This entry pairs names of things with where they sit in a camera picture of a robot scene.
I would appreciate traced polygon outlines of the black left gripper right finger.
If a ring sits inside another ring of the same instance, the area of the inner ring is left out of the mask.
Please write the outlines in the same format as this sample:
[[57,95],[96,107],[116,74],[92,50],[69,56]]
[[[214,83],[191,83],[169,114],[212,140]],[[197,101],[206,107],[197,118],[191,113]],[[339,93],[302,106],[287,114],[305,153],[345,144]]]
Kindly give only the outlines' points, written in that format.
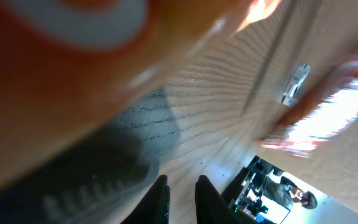
[[195,185],[197,224],[256,224],[249,217],[238,218],[215,189],[211,181],[201,175]]

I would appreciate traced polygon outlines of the white Panadol box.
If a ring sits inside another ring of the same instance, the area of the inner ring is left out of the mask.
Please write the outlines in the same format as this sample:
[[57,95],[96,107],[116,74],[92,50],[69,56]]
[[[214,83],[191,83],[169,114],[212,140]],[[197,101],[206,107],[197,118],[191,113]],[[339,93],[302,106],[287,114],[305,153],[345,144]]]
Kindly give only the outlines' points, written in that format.
[[295,106],[297,104],[297,92],[301,88],[310,72],[310,66],[302,63],[289,79],[283,92],[282,104],[285,106]]

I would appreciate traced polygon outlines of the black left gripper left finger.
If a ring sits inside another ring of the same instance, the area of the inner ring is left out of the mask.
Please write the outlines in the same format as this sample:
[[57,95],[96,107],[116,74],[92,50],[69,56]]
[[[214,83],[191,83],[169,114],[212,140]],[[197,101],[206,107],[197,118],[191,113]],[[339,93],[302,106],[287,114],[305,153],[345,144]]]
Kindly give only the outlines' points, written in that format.
[[160,175],[136,208],[121,224],[168,224],[169,214],[168,177]]

